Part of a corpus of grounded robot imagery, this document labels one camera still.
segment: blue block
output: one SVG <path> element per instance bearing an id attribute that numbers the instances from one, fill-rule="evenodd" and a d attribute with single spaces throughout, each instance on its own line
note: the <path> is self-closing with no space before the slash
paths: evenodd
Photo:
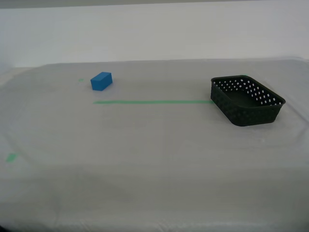
<path id="1" fill-rule="evenodd" d="M 112 74 L 110 72 L 101 72 L 90 80 L 93 90 L 102 91 L 112 83 Z"/>

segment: green tape mark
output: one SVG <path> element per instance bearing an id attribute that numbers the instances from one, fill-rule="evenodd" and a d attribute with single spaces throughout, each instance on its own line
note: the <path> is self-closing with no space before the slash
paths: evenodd
<path id="1" fill-rule="evenodd" d="M 17 156 L 18 155 L 16 153 L 10 153 L 6 158 L 6 162 L 8 163 L 13 162 L 17 158 Z"/>
<path id="2" fill-rule="evenodd" d="M 114 101 L 94 101 L 93 104 L 213 104 L 213 101 L 124 101 L 124 100 L 114 100 Z"/>

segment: black basket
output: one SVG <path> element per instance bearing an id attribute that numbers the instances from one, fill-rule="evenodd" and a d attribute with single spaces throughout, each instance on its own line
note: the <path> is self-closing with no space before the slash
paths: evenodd
<path id="1" fill-rule="evenodd" d="M 285 100 L 248 76 L 216 77 L 211 80 L 211 99 L 236 126 L 275 121 Z"/>

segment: wall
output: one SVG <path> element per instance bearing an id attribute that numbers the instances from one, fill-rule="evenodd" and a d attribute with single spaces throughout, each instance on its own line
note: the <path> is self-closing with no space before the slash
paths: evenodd
<path id="1" fill-rule="evenodd" d="M 309 58 L 308 12 L 307 0 L 2 9 L 0 44 L 17 67 L 115 60 Z"/>

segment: white plastic sheet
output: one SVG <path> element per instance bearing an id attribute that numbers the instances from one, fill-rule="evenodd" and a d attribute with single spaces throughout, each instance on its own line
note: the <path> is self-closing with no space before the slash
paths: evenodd
<path id="1" fill-rule="evenodd" d="M 112 72 L 93 91 L 90 79 Z M 213 77 L 246 74 L 287 103 L 237 127 Z M 0 225 L 33 231 L 306 231 L 309 65 L 300 59 L 53 64 L 0 89 Z M 10 154 L 16 157 L 10 162 Z"/>

